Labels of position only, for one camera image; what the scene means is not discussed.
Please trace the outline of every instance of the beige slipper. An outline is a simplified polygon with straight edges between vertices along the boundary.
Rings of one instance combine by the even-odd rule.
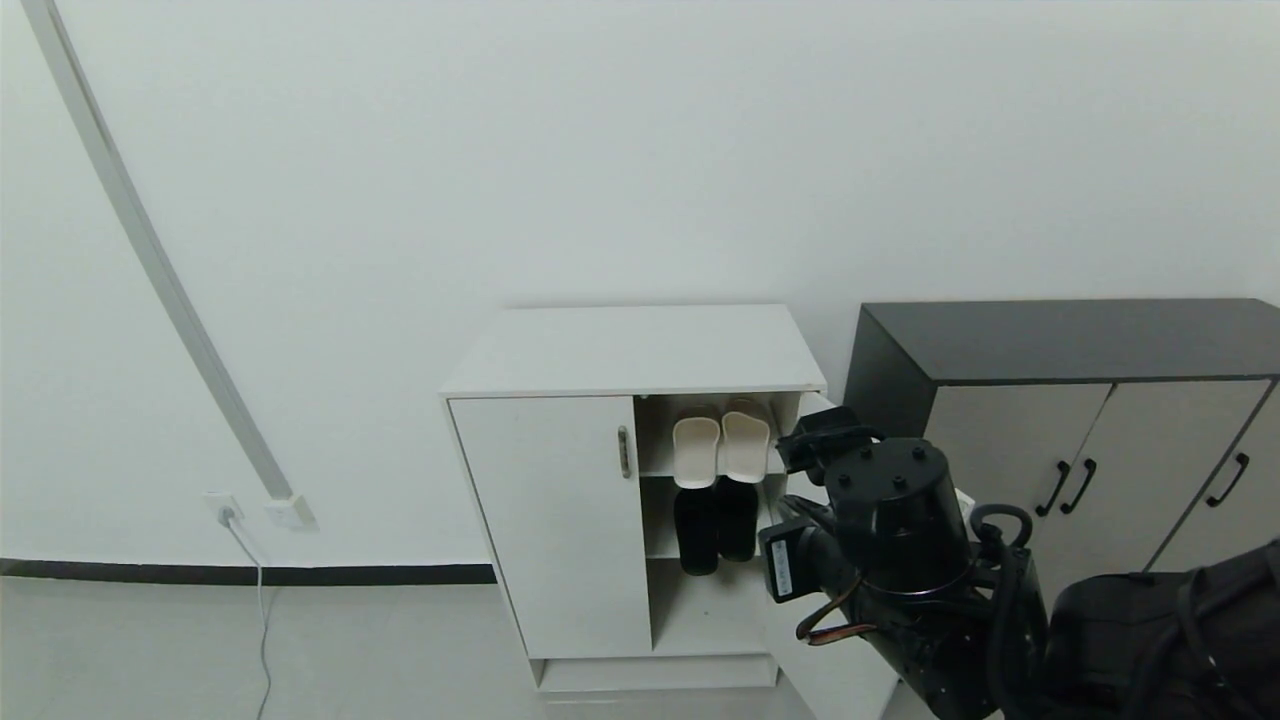
[[[773,441],[769,411],[754,400],[737,397],[728,402],[721,425],[724,428],[724,466],[721,469],[724,475],[740,483],[764,480]]]
[[[709,488],[716,484],[716,446],[719,445],[719,423],[710,405],[689,407],[671,428],[672,475],[685,489]]]

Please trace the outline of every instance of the black backpack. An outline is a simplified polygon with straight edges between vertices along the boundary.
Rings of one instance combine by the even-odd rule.
[[[1059,597],[1046,692],[1124,720],[1280,719],[1280,538],[1189,573],[1100,575]]]

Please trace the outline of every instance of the power outlet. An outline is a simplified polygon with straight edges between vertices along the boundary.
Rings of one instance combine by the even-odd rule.
[[[288,500],[273,500],[266,503],[266,516],[278,528],[297,530],[314,525],[316,519],[307,507],[307,500],[294,495]]]
[[[236,502],[236,496],[229,492],[206,492],[200,497],[205,501],[205,507],[214,514],[214,520],[218,520],[218,514],[223,507],[234,510],[237,520],[244,519],[244,512],[241,511],[239,503]]]

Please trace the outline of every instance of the cabinet countertop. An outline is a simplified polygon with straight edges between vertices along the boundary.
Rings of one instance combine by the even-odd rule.
[[[504,310],[444,397],[824,391],[785,305]]]
[[[1280,375],[1280,310],[1260,300],[870,302],[940,384]]]

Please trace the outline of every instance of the open cabinet door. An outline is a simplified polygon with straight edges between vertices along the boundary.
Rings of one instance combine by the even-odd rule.
[[[800,401],[800,415],[832,406],[817,393],[805,393]],[[786,493],[827,502],[827,491],[810,483],[804,473],[787,478]],[[813,594],[777,605],[765,593],[763,602],[764,647],[791,679],[814,717],[879,720],[897,685],[897,674],[867,641],[849,638],[824,647],[810,647],[796,639],[796,625],[822,607],[827,597]]]

